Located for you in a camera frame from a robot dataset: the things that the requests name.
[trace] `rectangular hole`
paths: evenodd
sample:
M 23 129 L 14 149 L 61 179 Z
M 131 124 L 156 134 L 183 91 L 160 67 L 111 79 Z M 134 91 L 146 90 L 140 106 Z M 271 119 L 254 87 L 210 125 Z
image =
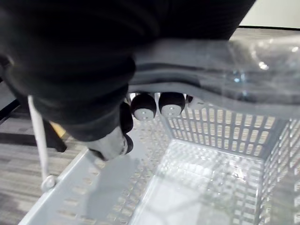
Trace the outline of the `rectangular hole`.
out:
M 210 121 L 214 122 L 215 121 L 215 110 L 210 109 Z
M 100 174 L 100 171 L 94 167 L 90 167 L 89 168 L 89 173 L 94 175 L 94 176 L 98 176 Z
M 249 129 L 248 128 L 244 128 L 243 129 L 243 133 L 242 133 L 242 141 L 246 141 L 247 140 L 248 133 L 249 133 Z
M 195 110 L 196 120 L 200 120 L 200 110 Z
M 218 148 L 221 148 L 221 147 L 222 147 L 222 139 L 221 139 L 221 138 L 218 138 L 218 139 L 217 139 L 217 147 L 218 147 Z
M 253 144 L 249 144 L 248 147 L 247 147 L 247 154 L 251 154 L 252 153 L 252 150 L 253 150 Z
M 233 151 L 236 151 L 236 146 L 237 146 L 237 142 L 236 142 L 236 141 L 233 141 L 233 142 L 232 142 L 232 150 L 233 150 Z
M 214 124 L 210 124 L 210 134 L 215 135 L 215 125 Z
M 235 117 L 235 124 L 236 125 L 240 125 L 240 123 L 242 121 L 242 116 L 243 116 L 243 114 L 241 114 L 241 113 L 236 114 L 236 117 Z
M 233 133 L 233 138 L 237 140 L 239 138 L 239 134 L 240 134 L 240 128 L 235 127 L 234 128 L 234 133 Z
M 192 135 L 191 135 L 191 133 L 190 133 L 190 132 L 187 132 L 187 138 L 188 138 L 188 140 L 189 140 L 190 142 L 192 142 L 192 141 L 193 141 L 193 139 L 192 139 Z
M 245 119 L 245 126 L 249 127 L 251 125 L 252 122 L 252 115 L 246 115 L 246 119 Z
M 178 135 L 179 139 L 182 139 L 182 134 L 179 130 L 177 130 L 177 135 Z
M 263 147 L 261 145 L 257 145 L 256 148 L 255 148 L 254 155 L 259 156 L 259 154 L 261 153 L 262 148 Z
M 203 123 L 203 131 L 206 135 L 208 134 L 207 123 Z
M 217 135 L 218 135 L 219 137 L 222 137 L 222 125 L 218 125 L 218 126 L 217 126 Z
M 169 120 L 169 124 L 170 124 L 170 126 L 172 127 L 172 128 L 174 128 L 174 124 L 173 124 L 173 121 L 172 121 L 172 119 L 168 119 Z
M 203 109 L 201 110 L 201 114 L 202 114 L 202 120 L 203 120 L 203 121 L 207 121 L 206 108 L 203 108 Z
M 76 205 L 78 205 L 78 201 L 76 199 L 72 199 L 72 198 L 65 199 L 64 203 L 66 205 L 70 205 L 70 206 L 76 206 Z
M 186 112 L 184 110 L 181 112 L 181 117 L 184 118 L 184 119 L 187 117 Z
M 271 129 L 272 126 L 273 126 L 274 121 L 275 121 L 275 117 L 269 116 L 264 128 Z
M 259 143 L 263 144 L 266 142 L 267 138 L 268 138 L 269 132 L 268 131 L 263 131 L 262 135 L 259 139 Z
M 95 219 L 92 219 L 92 218 L 88 218 L 88 217 L 84 217 L 84 216 L 81 216 L 80 217 L 80 220 L 82 222 L 84 222 L 85 224 L 87 225 L 94 225 L 96 223 L 96 220 Z
M 87 193 L 87 189 L 86 188 L 79 187 L 79 186 L 75 186 L 72 190 L 74 192 L 78 193 L 78 194 L 81 194 L 81 195 L 84 195 L 84 194 Z
M 191 121 L 191 127 L 192 127 L 192 131 L 196 132 L 196 124 L 195 124 L 195 122 Z
M 183 123 L 184 123 L 184 126 L 186 127 L 186 130 L 189 131 L 188 121 L 184 120 Z
M 239 152 L 244 152 L 244 150 L 245 150 L 245 143 L 241 142 L 240 143 L 240 151 Z
M 226 111 L 226 117 L 225 117 L 225 120 L 226 120 L 226 124 L 231 124 L 231 111 Z
M 175 126 L 177 129 L 179 129 L 179 125 L 178 125 L 176 119 L 173 119 L 173 123 L 174 123 L 174 126 Z
M 225 149 L 228 149 L 228 147 L 229 147 L 229 140 L 226 139 L 226 140 L 224 141 L 224 148 L 225 148 Z
M 75 219 L 76 213 L 70 212 L 68 210 L 58 210 L 59 215 L 68 219 Z
M 173 134 L 176 138 L 178 138 L 178 135 L 177 135 L 177 130 L 173 130 Z
M 230 135 L 230 127 L 226 126 L 225 127 L 225 137 L 229 138 L 229 135 Z
M 211 145 L 214 147 L 216 146 L 215 137 L 211 137 Z
M 187 137 L 187 134 L 186 134 L 186 132 L 184 132 L 184 131 L 183 131 L 182 133 L 183 133 L 184 140 L 186 140 L 186 141 L 187 141 L 187 140 L 188 140 L 188 137 Z
M 201 127 L 201 123 L 200 123 L 200 122 L 197 122 L 197 129 L 198 129 L 198 132 L 199 132 L 199 133 L 203 133 L 202 127 Z
M 217 110 L 217 122 L 218 123 L 223 122 L 223 110 L 220 109 Z
M 91 178 L 85 177 L 83 178 L 83 182 L 87 185 L 91 185 L 93 181 Z
M 105 162 L 100 160 L 100 159 L 96 159 L 95 161 L 95 165 L 99 168 L 99 169 L 103 169 L 105 167 Z
M 203 135 L 199 135 L 199 140 L 200 140 L 200 143 L 201 143 L 201 144 L 204 144 L 204 141 L 203 141 Z
M 198 142 L 199 142 L 199 140 L 198 140 L 198 136 L 197 136 L 197 134 L 193 134 L 193 135 L 194 135 L 195 142 L 196 142 L 196 143 L 198 143 Z
M 189 107 L 187 108 L 187 113 L 188 113 L 188 116 L 189 116 L 190 119 L 194 118 L 193 117 L 193 111 Z
M 255 126 L 256 128 L 260 128 L 261 125 L 262 125 L 262 122 L 263 122 L 263 116 L 257 116 L 257 117 L 256 117 L 256 120 L 255 120 L 254 126 Z
M 209 141 L 208 136 L 205 136 L 205 144 L 206 144 L 206 145 L 209 145 L 209 144 L 210 144 L 210 141 Z
M 183 126 L 183 123 L 182 123 L 182 120 L 178 120 L 178 124 L 179 124 L 179 128 L 181 130 L 185 130 L 184 126 Z
M 252 134 L 251 134 L 251 137 L 250 137 L 250 141 L 255 142 L 256 138 L 257 138 L 257 135 L 258 135 L 258 130 L 253 130 Z

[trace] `floor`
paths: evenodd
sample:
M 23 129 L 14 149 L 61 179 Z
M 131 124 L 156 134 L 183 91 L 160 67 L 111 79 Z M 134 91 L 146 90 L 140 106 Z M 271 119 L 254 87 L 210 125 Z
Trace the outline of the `floor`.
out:
M 300 31 L 237 29 L 232 39 L 264 39 L 299 34 Z M 32 134 L 30 120 L 10 118 L 0 130 Z M 68 149 L 58 153 L 49 149 L 50 171 L 60 174 L 84 148 L 72 138 L 66 140 Z M 0 224 L 16 225 L 41 196 L 41 177 L 36 147 L 0 144 Z

